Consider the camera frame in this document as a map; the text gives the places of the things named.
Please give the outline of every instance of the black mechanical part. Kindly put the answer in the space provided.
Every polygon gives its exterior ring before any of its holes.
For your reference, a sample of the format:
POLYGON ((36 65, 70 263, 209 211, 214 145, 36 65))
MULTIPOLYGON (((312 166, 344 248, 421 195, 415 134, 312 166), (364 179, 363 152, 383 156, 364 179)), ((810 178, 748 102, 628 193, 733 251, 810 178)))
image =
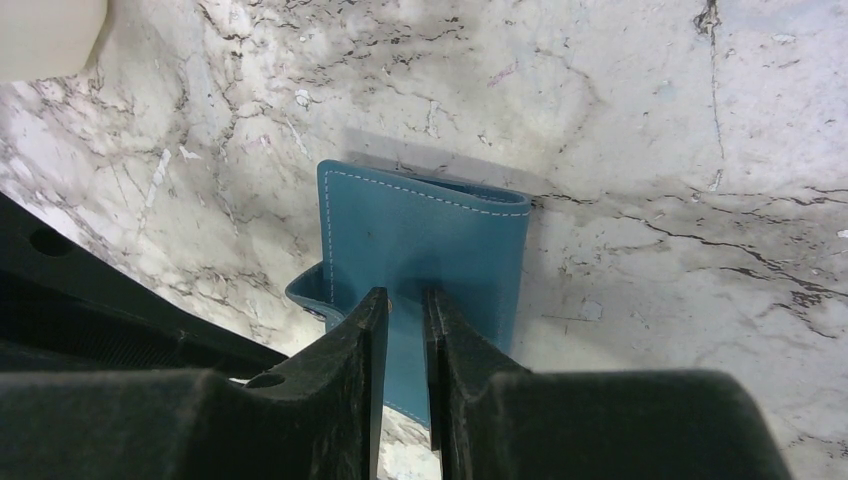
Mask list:
POLYGON ((0 371, 214 368, 285 355, 190 315, 0 195, 0 371))
POLYGON ((388 297, 244 387, 213 370, 0 375, 0 478, 374 479, 388 297))
POLYGON ((789 479, 754 402, 710 371, 533 374, 424 299, 445 480, 789 479))

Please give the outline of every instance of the round hole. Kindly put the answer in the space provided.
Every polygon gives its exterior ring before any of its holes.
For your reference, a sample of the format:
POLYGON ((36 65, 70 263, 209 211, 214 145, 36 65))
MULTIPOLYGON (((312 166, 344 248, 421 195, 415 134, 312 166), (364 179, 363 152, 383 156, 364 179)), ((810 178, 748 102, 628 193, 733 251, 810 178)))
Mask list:
POLYGON ((48 257, 64 257, 74 249, 73 242, 52 228, 39 228, 29 236, 29 243, 48 257))
POLYGON ((286 381, 286 377, 276 374, 276 373, 263 373, 253 380, 247 382, 245 387, 247 388, 268 388, 276 385, 280 385, 281 383, 286 381))

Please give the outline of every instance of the wallet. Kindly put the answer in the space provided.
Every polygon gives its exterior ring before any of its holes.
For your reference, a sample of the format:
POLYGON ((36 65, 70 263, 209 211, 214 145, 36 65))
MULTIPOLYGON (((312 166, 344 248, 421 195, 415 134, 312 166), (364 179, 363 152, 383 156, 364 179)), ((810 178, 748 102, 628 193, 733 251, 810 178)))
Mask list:
POLYGON ((446 291, 508 353, 530 197, 453 180, 325 160, 318 165, 324 260, 286 295, 337 326, 372 287, 389 295, 385 404, 430 426, 425 288, 446 291))

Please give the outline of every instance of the white container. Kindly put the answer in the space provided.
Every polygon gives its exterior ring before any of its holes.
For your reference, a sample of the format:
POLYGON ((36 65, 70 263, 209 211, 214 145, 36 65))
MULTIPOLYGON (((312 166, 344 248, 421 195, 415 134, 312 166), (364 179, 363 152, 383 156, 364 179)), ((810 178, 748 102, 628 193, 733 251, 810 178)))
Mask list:
POLYGON ((107 0, 0 0, 0 82, 73 75, 85 66, 107 0))

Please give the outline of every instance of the white marble table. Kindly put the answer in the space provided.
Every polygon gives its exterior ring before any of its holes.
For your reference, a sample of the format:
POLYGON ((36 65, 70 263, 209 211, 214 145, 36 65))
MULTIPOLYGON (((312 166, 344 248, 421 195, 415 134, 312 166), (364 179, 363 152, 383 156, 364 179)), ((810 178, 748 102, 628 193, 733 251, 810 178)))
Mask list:
MULTIPOLYGON (((543 196, 520 362, 730 372, 798 478, 845 478, 848 3, 717 7, 116 0, 84 72, 0 86, 0 190, 287 354, 321 159, 543 196)), ((426 444, 387 411, 381 478, 438 478, 426 444)))

